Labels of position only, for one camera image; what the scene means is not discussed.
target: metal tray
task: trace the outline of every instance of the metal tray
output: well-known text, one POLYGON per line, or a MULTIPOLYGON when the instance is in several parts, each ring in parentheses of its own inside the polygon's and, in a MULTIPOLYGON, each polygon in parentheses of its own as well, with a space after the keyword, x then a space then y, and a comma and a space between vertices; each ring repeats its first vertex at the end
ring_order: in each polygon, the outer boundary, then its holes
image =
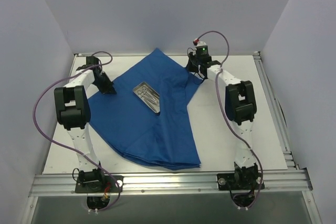
POLYGON ((133 89, 139 97, 155 114, 160 114, 160 95, 146 82, 141 82, 133 89))

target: white table surface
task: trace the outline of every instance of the white table surface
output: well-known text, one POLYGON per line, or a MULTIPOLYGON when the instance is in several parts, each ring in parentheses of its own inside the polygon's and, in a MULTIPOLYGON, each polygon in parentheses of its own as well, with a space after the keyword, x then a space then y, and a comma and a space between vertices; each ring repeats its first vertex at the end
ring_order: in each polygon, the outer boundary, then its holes
MULTIPOLYGON (((187 63, 187 56, 172 56, 171 58, 183 66, 187 63)), ((102 62, 109 60, 108 57, 100 57, 100 59, 102 62)), ((143 59, 143 56, 114 57, 113 62, 104 66, 103 69, 109 78, 114 80, 141 59, 143 59)), ((224 56, 213 57, 213 60, 221 61, 223 59, 224 56)), ((83 64, 85 64, 84 57, 75 58, 73 73, 75 73, 77 67, 83 64)), ((253 149, 260 158, 264 170, 287 169, 253 56, 230 56, 224 67, 237 78, 250 80, 253 83, 257 102, 257 113, 253 128, 253 149)), ((97 91, 98 89, 91 85, 87 90, 87 96, 90 97, 97 91)), ((221 95, 222 101, 224 101, 224 90, 221 95)), ((229 131, 222 117, 217 101, 215 83, 206 80, 200 85, 187 108, 198 155, 202 163, 200 168, 181 171, 234 170, 234 156, 238 140, 229 131)), ((171 172, 162 167, 146 167, 128 161, 111 149, 93 128, 89 127, 89 131, 96 155, 100 159, 101 165, 108 171, 112 173, 171 172)), ((73 147, 72 140, 62 125, 57 124, 54 140, 73 147)), ((43 173, 71 173, 76 167, 78 167, 78 159, 74 152, 52 144, 43 173)))

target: glass panel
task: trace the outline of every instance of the glass panel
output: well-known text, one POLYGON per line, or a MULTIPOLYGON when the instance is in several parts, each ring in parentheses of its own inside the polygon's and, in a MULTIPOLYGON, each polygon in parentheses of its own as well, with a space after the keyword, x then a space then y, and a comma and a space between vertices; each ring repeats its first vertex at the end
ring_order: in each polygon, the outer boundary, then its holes
POLYGON ((229 194, 121 196, 110 210, 88 214, 84 197, 40 197, 33 223, 311 223, 301 192, 262 193, 238 211, 229 194))

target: cable connector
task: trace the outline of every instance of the cable connector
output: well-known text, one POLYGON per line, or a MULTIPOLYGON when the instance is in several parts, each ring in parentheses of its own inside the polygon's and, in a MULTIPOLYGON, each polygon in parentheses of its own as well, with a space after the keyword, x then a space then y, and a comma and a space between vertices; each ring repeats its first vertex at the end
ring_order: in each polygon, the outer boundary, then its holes
POLYGON ((194 39, 194 41, 193 41, 194 46, 197 46, 199 41, 200 41, 199 39, 194 39))

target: gray wall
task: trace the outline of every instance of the gray wall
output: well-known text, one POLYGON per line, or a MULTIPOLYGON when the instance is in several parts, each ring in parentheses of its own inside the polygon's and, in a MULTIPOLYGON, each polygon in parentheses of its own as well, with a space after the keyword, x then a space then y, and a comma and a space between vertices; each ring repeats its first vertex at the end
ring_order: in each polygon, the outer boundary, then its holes
POLYGON ((307 167, 323 223, 335 223, 336 0, 289 0, 262 53, 307 167))
MULTIPOLYGON (((0 0, 0 223, 17 223, 48 143, 35 130, 35 100, 51 82, 66 76, 73 57, 44 0, 0 0)), ((53 96, 38 119, 51 133, 53 96)))
MULTIPOLYGON (((46 0, 73 52, 186 53, 201 33, 224 32, 234 54, 262 50, 288 0, 46 0)), ((225 43, 209 35, 210 51, 225 43)))

